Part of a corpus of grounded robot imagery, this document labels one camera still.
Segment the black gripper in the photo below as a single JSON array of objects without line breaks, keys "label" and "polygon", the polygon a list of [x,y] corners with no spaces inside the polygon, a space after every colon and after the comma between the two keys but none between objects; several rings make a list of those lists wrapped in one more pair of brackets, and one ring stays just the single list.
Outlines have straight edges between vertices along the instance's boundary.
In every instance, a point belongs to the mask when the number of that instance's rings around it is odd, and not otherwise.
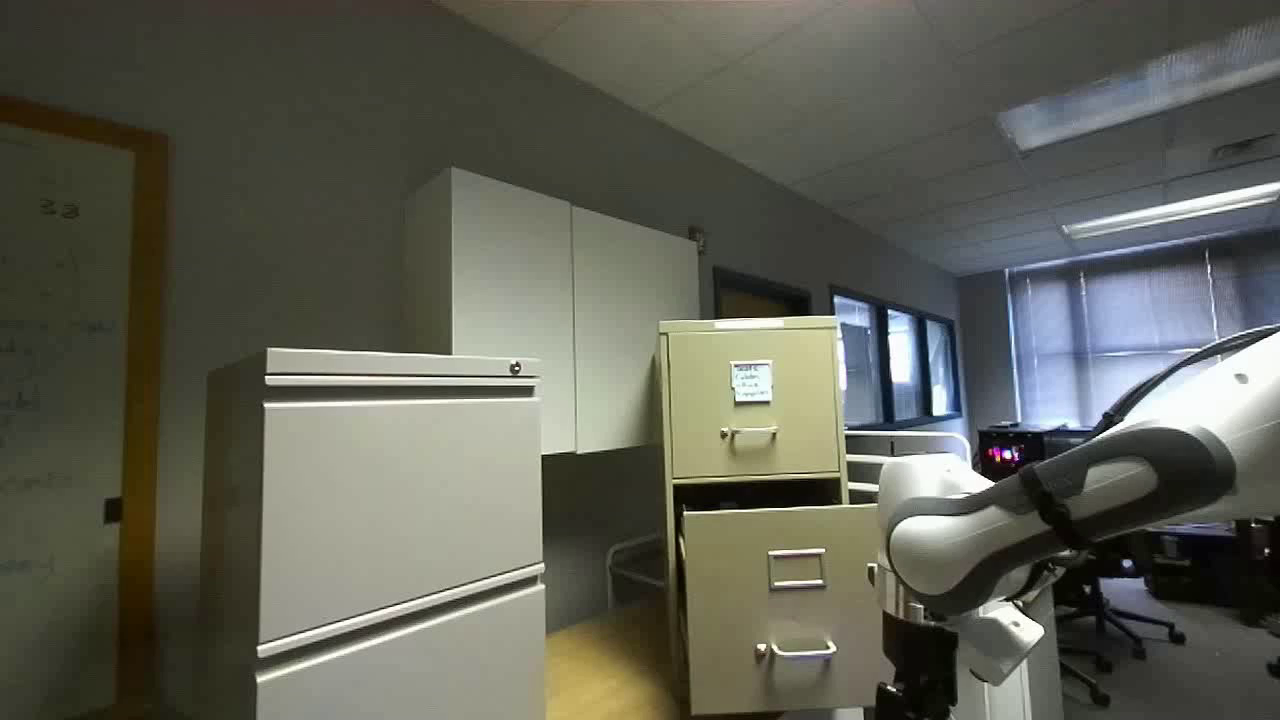
[{"label": "black gripper", "polygon": [[956,638],[928,622],[883,615],[891,675],[878,686],[878,720],[947,720],[956,708]]}]

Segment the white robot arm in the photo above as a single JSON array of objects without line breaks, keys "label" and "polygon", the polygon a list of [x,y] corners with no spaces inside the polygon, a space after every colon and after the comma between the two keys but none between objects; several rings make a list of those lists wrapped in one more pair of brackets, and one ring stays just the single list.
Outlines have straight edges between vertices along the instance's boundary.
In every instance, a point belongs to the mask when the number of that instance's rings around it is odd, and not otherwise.
[{"label": "white robot arm", "polygon": [[947,720],[959,675],[1003,686],[1046,646],[1030,606],[1097,543],[1277,511],[1277,326],[1190,354],[1124,394],[1085,444],[1003,479],[956,455],[891,455],[878,495],[891,663],[878,720]]}]

